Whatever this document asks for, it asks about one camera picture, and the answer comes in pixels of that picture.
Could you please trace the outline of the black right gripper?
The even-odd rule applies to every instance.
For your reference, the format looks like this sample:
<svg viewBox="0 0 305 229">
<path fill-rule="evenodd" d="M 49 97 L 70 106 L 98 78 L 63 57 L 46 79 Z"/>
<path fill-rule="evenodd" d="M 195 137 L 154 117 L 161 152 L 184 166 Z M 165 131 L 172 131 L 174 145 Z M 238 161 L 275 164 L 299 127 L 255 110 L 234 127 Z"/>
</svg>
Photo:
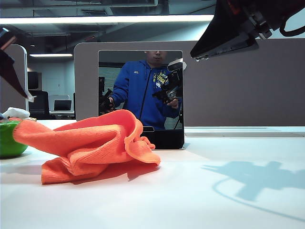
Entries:
<svg viewBox="0 0 305 229">
<path fill-rule="evenodd" d="M 247 32 L 251 27 L 247 20 L 261 39 L 267 39 L 272 31 L 285 27 L 289 8 L 288 0 L 218 0 L 212 21 L 190 55 L 202 60 L 257 50 L 258 43 Z"/>
</svg>

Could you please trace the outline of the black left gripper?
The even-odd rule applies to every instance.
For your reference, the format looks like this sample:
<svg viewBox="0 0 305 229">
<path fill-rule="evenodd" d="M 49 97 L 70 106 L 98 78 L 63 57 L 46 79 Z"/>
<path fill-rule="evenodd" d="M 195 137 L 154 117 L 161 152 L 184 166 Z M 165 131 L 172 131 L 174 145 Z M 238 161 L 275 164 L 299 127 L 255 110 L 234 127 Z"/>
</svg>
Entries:
<svg viewBox="0 0 305 229">
<path fill-rule="evenodd" d="M 1 77 L 12 86 L 21 96 L 27 99 L 29 102 L 34 102 L 34 96 L 29 91 L 25 90 L 18 80 L 17 74 L 14 69 L 14 60 L 6 54 L 7 49 L 11 44 L 17 40 L 17 37 L 8 29 L 0 28 L 0 75 Z"/>
</svg>

